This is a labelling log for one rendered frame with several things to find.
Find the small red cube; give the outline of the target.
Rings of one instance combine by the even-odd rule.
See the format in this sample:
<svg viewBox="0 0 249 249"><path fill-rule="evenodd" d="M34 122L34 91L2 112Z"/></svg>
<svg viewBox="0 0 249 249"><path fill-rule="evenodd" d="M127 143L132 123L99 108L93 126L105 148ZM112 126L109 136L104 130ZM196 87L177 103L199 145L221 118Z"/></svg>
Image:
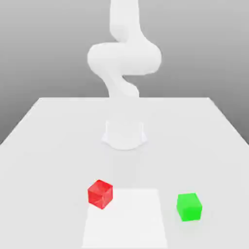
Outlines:
<svg viewBox="0 0 249 249"><path fill-rule="evenodd" d="M88 202L99 209L104 209L113 199L113 185L97 180L88 188Z"/></svg>

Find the small green cube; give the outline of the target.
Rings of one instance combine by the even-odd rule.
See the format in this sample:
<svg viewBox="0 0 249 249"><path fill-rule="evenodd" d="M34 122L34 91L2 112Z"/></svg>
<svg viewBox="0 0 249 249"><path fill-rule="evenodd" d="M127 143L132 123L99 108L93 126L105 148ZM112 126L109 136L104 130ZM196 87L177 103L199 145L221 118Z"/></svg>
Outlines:
<svg viewBox="0 0 249 249"><path fill-rule="evenodd" d="M201 218L202 204L196 193L178 194L176 208L183 222Z"/></svg>

